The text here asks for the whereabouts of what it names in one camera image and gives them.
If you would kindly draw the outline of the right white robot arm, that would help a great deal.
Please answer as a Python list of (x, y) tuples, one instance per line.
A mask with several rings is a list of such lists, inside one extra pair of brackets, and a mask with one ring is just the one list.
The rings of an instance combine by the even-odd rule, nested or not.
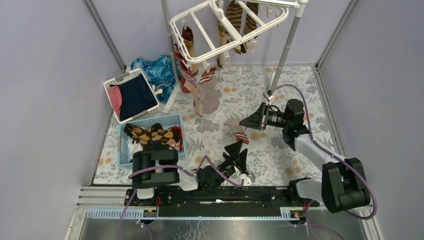
[(256, 112), (239, 124), (261, 131), (267, 126), (280, 128), (284, 143), (320, 169), (321, 180), (306, 177), (289, 182), (286, 198), (291, 205), (299, 206), (306, 199), (315, 200), (323, 203), (331, 213), (369, 205), (372, 198), (365, 184), (361, 161), (345, 158), (318, 143), (310, 136), (304, 116), (304, 104), (298, 99), (290, 99), (284, 111), (263, 102)]

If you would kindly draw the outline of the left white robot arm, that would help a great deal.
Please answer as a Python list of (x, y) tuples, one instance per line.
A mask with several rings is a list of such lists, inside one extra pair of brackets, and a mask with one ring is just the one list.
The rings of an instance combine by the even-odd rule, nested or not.
[(158, 141), (138, 151), (132, 158), (131, 190), (127, 196), (135, 196), (144, 206), (155, 200), (155, 189), (177, 186), (185, 192), (212, 190), (222, 183), (241, 188), (255, 182), (255, 176), (248, 171), (248, 149), (243, 149), (239, 140), (224, 147), (223, 162), (214, 165), (205, 155), (195, 169), (186, 169), (178, 164), (177, 151), (159, 146)]

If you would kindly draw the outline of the red striped sock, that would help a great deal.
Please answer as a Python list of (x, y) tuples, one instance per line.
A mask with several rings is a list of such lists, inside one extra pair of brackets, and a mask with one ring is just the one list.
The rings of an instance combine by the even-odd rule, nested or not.
[(174, 56), (179, 63), (179, 68), (181, 71), (180, 88), (183, 93), (189, 94), (196, 86), (196, 78), (194, 77), (192, 69), (188, 67), (186, 60), (181, 55), (178, 48), (174, 50)]
[(202, 110), (202, 105), (200, 102), (200, 95), (198, 90), (199, 90), (198, 86), (194, 84), (192, 89), (193, 105), (194, 105), (196, 114), (200, 117), (203, 117), (203, 110)]

